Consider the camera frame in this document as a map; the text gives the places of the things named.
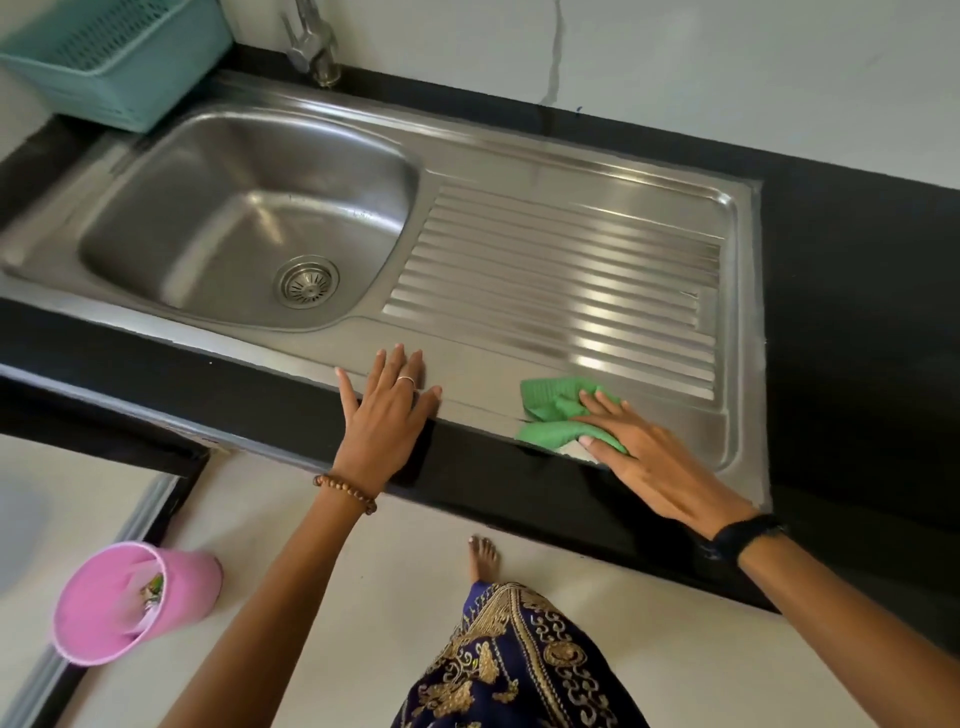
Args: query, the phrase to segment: green cloth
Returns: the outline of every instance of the green cloth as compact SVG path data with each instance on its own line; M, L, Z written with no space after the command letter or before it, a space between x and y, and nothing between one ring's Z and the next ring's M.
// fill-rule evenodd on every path
M581 435L589 435L625 453L627 449L606 430L587 423L570 421L571 417L589 414L587 408L580 404L580 390L591 394L601 390L611 400L620 402L619 398L596 382L582 376L521 381L520 397L523 399L523 408L531 417L536 418L537 422L524 425L516 438L540 448L557 449Z

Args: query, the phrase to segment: hand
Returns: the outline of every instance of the hand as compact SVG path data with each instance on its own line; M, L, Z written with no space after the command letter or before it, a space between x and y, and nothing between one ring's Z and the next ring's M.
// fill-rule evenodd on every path
M592 437L580 438L581 445L609 465L655 513L684 523L708 539L725 525L758 513L750 501L701 465L676 435L647 423L626 401L615 404L598 390L596 398L581 392L580 402L590 414L573 419L607 430L630 455Z
M443 390L433 387L420 395L413 406L414 392L423 376L423 352L407 359L397 344L387 360L382 349L376 353L367 377L363 403L358 404L347 373L337 368L340 401L344 406L347 433L337 450L330 475L359 489L368 497L383 493L387 481L407 462L427 419L436 414Z

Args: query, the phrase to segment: bare foot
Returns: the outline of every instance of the bare foot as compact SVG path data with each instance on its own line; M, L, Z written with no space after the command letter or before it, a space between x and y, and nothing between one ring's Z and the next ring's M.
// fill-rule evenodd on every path
M500 577L500 553L490 539L470 536L469 560L470 584L477 581L492 584Z

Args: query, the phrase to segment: basket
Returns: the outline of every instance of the basket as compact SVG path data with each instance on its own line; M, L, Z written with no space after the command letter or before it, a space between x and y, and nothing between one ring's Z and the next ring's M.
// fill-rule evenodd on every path
M65 0L0 43L53 111L146 132L225 54L217 0Z

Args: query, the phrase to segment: stainless steel sink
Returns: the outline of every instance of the stainless steel sink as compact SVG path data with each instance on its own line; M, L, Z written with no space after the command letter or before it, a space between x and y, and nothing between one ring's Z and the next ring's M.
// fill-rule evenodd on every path
M168 128L108 135L7 231L0 295L329 385L403 341L441 417L508 437L521 379L590 376L763 501L755 202L221 73Z

